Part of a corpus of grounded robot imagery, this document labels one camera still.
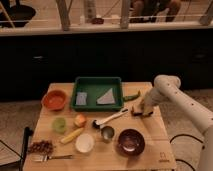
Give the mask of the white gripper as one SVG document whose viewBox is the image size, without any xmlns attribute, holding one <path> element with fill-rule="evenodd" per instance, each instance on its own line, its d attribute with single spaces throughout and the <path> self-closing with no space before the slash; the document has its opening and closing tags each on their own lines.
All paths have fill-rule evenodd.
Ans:
<svg viewBox="0 0 213 171">
<path fill-rule="evenodd" d="M 151 116 L 154 111 L 154 107 L 146 101 L 146 98 L 141 99 L 141 101 L 139 103 L 139 109 L 143 110 L 143 115 L 142 115 L 143 117 Z M 137 107 L 135 107 L 135 106 L 132 107 L 131 114 L 133 116 L 137 116 L 139 114 Z"/>
</svg>

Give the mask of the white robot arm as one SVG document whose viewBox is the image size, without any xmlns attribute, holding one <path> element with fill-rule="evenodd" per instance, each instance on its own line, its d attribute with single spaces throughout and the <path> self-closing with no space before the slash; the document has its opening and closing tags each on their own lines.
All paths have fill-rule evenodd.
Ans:
<svg viewBox="0 0 213 171">
<path fill-rule="evenodd" d="M 197 171 L 213 171 L 213 112 L 180 90 L 181 80 L 173 75 L 158 75 L 154 86 L 131 108 L 133 116 L 150 116 L 164 100 L 176 104 L 204 137 Z"/>
</svg>

